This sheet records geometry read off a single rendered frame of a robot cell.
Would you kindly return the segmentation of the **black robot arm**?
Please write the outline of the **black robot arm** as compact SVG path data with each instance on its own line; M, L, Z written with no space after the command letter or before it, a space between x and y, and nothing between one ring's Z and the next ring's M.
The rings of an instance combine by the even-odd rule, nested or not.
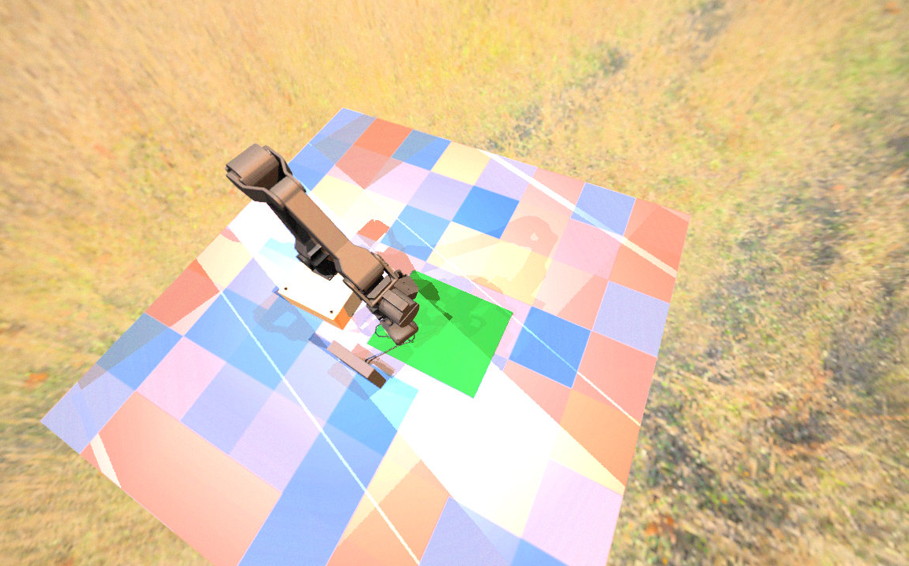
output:
M328 281L339 273L351 292L400 327L416 318L420 306L414 301L419 290L414 279L401 269L394 272L381 255L344 236L307 196L281 154L254 143L226 164L225 171L233 186L251 200L267 203L281 219L294 236L296 257L313 273Z

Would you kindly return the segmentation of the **black square cooling fan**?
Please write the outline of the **black square cooling fan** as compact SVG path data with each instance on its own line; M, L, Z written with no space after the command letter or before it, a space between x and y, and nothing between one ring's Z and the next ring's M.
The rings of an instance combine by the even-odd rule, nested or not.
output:
M383 376L375 370L375 368L372 368L372 366L369 365L369 363L364 362L363 359L360 359L359 357L356 357L353 352L346 350L343 345L336 343L335 340L326 348L326 350L331 352L331 354L333 354L333 357L337 357L345 365L349 366L349 368L356 370L359 375L365 377L369 382L375 384L378 389L381 389L383 387L383 384L387 382L386 379L384 379Z

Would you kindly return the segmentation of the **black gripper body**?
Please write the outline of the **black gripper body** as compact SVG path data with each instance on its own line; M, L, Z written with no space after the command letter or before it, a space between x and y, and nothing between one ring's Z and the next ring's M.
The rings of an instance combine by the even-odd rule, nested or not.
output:
M373 306L373 307L370 307L369 305L367 305L367 306L370 309L370 311L372 311L372 313L374 313L375 318L377 318L378 320L381 320L383 318L387 322L387 325L390 325L390 327L388 327L387 333L392 338L392 340L394 341L394 343L396 345L401 345L401 344L405 343L405 341L407 341L408 338L411 338L412 336L414 336L415 333L418 332L418 325L416 325L414 320L412 320L412 322L409 323L409 325L407 325L407 327L400 327L393 320L391 320L390 318L387 318L387 316L384 313L379 311L377 309L377 306Z

